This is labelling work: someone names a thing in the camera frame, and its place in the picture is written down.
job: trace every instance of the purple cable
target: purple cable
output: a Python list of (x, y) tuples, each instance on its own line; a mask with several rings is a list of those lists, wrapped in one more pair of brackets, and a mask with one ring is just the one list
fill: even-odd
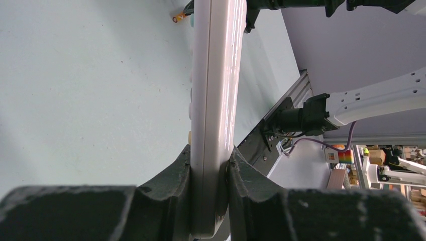
[(331, 149), (333, 149), (333, 150), (335, 150), (335, 151), (338, 151), (338, 152), (345, 152), (345, 151), (347, 151), (347, 150), (349, 150), (350, 148), (351, 148), (351, 142), (352, 142), (352, 135), (353, 135), (353, 133), (354, 133), (354, 126), (355, 126), (355, 123), (356, 122), (352, 122), (352, 124), (351, 124), (351, 128), (349, 129), (349, 137), (348, 137), (348, 143), (346, 144), (346, 146), (345, 146), (345, 148), (344, 149), (338, 149), (338, 148), (335, 148), (335, 147), (333, 147), (332, 145), (330, 145), (330, 144), (327, 144), (327, 143), (325, 143), (325, 142), (322, 142), (322, 141), (318, 141), (318, 140), (316, 140), (316, 139), (312, 139), (312, 138), (300, 138), (299, 140), (297, 140), (292, 146), (291, 146), (291, 149), (290, 149), (290, 151), (288, 152), (288, 153), (284, 153), (286, 156), (290, 156), (290, 154), (293, 152), (293, 150), (294, 150), (294, 148), (296, 147), (296, 144), (298, 143), (298, 142), (300, 142), (300, 141), (311, 141), (311, 142), (316, 142), (316, 143), (319, 143), (319, 144), (322, 144), (322, 145), (324, 145), (324, 146), (326, 146), (326, 147), (329, 147), (329, 148), (331, 148)]

